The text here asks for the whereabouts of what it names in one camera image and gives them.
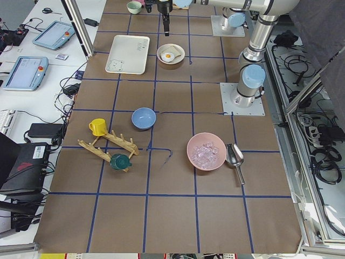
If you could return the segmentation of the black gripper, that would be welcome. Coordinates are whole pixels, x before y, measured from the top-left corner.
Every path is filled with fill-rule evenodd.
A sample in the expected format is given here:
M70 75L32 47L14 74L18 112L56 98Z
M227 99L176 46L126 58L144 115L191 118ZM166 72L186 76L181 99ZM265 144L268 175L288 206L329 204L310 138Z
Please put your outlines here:
M157 9L161 14L163 14L162 20L163 20L164 35L168 37L170 34L169 13L172 12L173 10L173 1L172 0L158 0Z

